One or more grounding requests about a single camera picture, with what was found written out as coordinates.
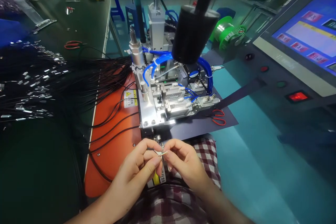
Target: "green button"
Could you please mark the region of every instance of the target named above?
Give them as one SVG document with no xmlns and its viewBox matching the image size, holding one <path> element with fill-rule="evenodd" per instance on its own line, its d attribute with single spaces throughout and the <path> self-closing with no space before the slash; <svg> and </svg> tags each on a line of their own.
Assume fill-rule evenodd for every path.
<svg viewBox="0 0 336 224">
<path fill-rule="evenodd" d="M 287 82 L 285 82 L 285 81 L 279 81 L 279 82 L 276 84 L 276 86 L 277 86 L 278 88 L 284 88 L 285 86 L 287 86 Z"/>
</svg>

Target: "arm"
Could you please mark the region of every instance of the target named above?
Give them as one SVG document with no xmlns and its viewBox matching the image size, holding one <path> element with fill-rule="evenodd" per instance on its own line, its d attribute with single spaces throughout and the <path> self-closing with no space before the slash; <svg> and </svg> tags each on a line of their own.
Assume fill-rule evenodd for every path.
<svg viewBox="0 0 336 224">
<path fill-rule="evenodd" d="M 205 172 L 195 149 L 180 140 L 169 140 L 164 152 L 169 168 L 175 168 L 183 180 L 204 202 L 205 210 L 214 223 L 253 223 L 240 212 L 225 195 L 214 185 Z"/>
<path fill-rule="evenodd" d="M 108 190 L 66 224 L 110 224 L 122 218 L 137 201 L 154 171 L 161 176 L 161 158 L 147 148 L 162 151 L 157 142 L 142 140 L 125 158 Z"/>
</svg>

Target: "hand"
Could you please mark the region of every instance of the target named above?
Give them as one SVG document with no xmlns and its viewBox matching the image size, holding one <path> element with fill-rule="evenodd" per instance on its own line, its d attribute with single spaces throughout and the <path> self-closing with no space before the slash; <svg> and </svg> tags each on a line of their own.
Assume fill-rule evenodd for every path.
<svg viewBox="0 0 336 224">
<path fill-rule="evenodd" d="M 146 183 L 153 178 L 154 171 L 161 176 L 162 162 L 153 148 L 161 152 L 162 147 L 155 141 L 143 139 L 127 155 L 110 185 L 107 194 L 113 199 L 110 210 L 114 212 L 114 221 L 122 218 L 139 198 Z"/>
<path fill-rule="evenodd" d="M 195 149 L 178 139 L 169 140 L 163 149 L 165 160 L 168 163 L 169 170 L 175 170 L 182 176 L 191 190 L 196 193 L 202 192 L 206 186 L 212 184 L 204 170 L 204 167 L 197 156 Z"/>
</svg>

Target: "red button on screen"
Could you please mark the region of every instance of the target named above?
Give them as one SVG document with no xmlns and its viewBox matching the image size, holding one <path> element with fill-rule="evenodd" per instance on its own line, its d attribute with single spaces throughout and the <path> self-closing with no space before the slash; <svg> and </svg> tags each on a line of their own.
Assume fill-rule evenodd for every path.
<svg viewBox="0 0 336 224">
<path fill-rule="evenodd" d="M 268 66 L 262 66 L 261 68 L 260 68 L 260 71 L 261 72 L 267 72 L 268 71 Z"/>
<path fill-rule="evenodd" d="M 293 102 L 298 102 L 298 101 L 302 101 L 302 100 L 306 100 L 308 99 L 308 97 L 302 93 L 302 92 L 298 92 L 298 93 L 295 93 L 295 94 L 291 94 L 290 96 L 288 96 L 289 99 L 291 99 Z"/>
</svg>

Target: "red indicator light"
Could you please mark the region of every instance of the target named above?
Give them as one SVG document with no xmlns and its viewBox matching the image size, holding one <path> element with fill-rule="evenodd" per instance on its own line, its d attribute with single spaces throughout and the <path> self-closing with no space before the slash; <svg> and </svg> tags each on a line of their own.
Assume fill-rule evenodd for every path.
<svg viewBox="0 0 336 224">
<path fill-rule="evenodd" d="M 293 102 L 298 102 L 298 101 L 302 101 L 302 100 L 306 100 L 308 99 L 308 97 L 302 93 L 302 92 L 298 92 L 298 93 L 295 93 L 295 94 L 291 94 L 290 96 L 288 96 L 289 99 L 291 99 Z"/>
</svg>

